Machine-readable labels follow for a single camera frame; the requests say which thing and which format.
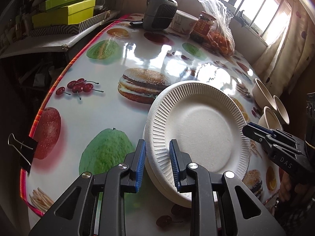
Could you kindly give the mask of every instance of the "glass jar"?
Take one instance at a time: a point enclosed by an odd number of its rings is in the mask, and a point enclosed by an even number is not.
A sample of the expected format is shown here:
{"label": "glass jar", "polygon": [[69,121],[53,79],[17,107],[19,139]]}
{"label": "glass jar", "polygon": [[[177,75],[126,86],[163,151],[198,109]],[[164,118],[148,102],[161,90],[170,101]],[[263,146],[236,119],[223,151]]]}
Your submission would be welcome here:
{"label": "glass jar", "polygon": [[198,43],[202,43],[211,27],[215,24],[216,18],[202,11],[199,19],[190,34],[190,38]]}

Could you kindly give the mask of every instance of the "green box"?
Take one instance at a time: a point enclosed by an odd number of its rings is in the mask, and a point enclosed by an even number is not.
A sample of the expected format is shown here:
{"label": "green box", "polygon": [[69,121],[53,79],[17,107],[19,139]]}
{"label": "green box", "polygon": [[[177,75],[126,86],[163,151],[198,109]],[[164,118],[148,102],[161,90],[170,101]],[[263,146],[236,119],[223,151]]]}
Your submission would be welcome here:
{"label": "green box", "polygon": [[53,25],[78,24],[93,17],[94,6],[95,0],[84,0],[53,11],[36,14],[32,16],[32,22],[35,29]]}
{"label": "green box", "polygon": [[83,0],[47,0],[39,5],[39,10],[40,11],[54,10],[81,1]]}

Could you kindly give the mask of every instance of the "yellow box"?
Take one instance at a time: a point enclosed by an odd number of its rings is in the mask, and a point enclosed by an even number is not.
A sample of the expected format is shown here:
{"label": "yellow box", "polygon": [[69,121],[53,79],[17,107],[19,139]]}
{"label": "yellow box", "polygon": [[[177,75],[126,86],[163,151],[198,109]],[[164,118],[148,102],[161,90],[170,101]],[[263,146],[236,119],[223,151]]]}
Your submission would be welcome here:
{"label": "yellow box", "polygon": [[35,29],[53,25],[78,24],[93,17],[94,6],[95,0],[84,0],[50,12],[36,14],[32,17],[32,22]]}

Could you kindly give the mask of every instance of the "curtain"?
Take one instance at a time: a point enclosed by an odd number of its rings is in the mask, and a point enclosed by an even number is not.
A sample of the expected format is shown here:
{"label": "curtain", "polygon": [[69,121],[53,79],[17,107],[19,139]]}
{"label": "curtain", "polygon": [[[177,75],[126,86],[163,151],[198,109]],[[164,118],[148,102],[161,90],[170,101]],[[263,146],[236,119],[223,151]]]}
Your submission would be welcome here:
{"label": "curtain", "polygon": [[253,68],[272,95],[290,93],[315,54],[315,26],[299,0],[282,33],[269,45]]}

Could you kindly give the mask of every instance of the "hamburger print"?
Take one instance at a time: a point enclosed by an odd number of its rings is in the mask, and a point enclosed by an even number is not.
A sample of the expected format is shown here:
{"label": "hamburger print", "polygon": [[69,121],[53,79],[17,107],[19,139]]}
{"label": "hamburger print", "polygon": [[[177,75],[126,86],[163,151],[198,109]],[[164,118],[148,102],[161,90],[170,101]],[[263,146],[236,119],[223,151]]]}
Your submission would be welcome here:
{"label": "hamburger print", "polygon": [[132,101],[152,104],[156,96],[170,85],[170,79],[164,74],[144,68],[129,68],[119,79],[118,92]]}

